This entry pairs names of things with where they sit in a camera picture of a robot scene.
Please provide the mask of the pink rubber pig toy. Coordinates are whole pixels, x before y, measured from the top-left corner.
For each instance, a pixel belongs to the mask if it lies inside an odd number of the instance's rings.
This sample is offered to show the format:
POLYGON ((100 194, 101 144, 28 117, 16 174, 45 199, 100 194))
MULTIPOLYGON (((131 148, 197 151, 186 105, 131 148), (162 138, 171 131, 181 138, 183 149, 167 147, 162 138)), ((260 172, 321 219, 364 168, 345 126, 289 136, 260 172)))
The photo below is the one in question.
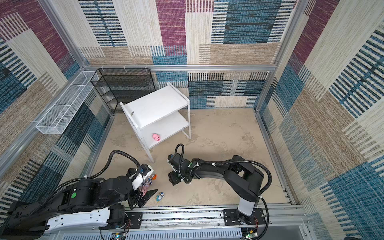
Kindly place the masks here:
POLYGON ((158 134, 153 134, 152 137, 157 142, 159 142, 161 140, 161 137, 158 134))

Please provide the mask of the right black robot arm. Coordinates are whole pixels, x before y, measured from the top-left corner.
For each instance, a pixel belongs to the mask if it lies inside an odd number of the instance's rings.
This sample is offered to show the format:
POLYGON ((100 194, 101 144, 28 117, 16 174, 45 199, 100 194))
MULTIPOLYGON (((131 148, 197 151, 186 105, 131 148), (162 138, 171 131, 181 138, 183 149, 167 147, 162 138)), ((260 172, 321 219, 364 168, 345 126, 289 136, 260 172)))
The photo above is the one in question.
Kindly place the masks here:
POLYGON ((213 162, 201 159, 184 158, 185 146, 178 144, 175 152, 167 158, 173 171, 168 174, 172 185, 180 182, 189 184, 192 180, 205 178, 220 179, 240 197, 238 205, 239 215, 250 217, 262 194, 272 184, 271 171, 263 164, 245 160, 234 155, 230 160, 213 162))

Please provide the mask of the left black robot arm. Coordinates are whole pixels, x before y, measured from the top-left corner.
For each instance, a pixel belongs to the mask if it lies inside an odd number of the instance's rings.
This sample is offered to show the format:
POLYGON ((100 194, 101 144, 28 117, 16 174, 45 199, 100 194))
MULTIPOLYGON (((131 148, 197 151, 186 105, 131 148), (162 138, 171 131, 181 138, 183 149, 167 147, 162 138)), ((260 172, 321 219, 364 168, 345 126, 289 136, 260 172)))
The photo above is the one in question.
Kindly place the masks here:
POLYGON ((45 232, 71 226, 97 226, 101 230, 127 229, 132 219, 126 215, 129 208, 143 207, 157 191, 142 191, 146 179, 153 175, 153 168, 140 164, 131 155, 114 150, 106 165, 92 176, 66 181, 45 199, 28 204, 13 202, 8 217, 1 226, 1 239, 35 240, 45 232), (126 175, 104 179, 101 175, 110 166, 114 155, 126 157, 135 164, 126 175))

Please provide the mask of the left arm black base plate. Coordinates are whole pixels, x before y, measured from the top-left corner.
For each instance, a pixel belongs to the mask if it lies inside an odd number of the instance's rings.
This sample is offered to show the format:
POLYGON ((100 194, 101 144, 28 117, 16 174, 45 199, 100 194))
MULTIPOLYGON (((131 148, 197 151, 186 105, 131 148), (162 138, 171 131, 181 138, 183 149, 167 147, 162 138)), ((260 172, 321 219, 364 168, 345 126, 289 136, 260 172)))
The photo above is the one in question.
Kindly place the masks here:
POLYGON ((139 229, 142 224, 143 212, 112 211, 105 227, 99 227, 99 230, 128 230, 139 229))

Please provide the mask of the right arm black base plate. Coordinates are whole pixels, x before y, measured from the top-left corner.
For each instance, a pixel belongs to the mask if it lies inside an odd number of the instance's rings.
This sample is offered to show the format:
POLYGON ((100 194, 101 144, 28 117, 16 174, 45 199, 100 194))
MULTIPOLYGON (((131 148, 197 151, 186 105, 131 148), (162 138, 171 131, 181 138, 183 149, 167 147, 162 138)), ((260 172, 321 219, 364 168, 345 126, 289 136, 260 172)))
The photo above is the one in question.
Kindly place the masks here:
POLYGON ((224 209, 221 213, 226 226, 237 225, 265 225, 266 214, 262 209, 256 208, 250 216, 242 214, 238 209, 224 209))

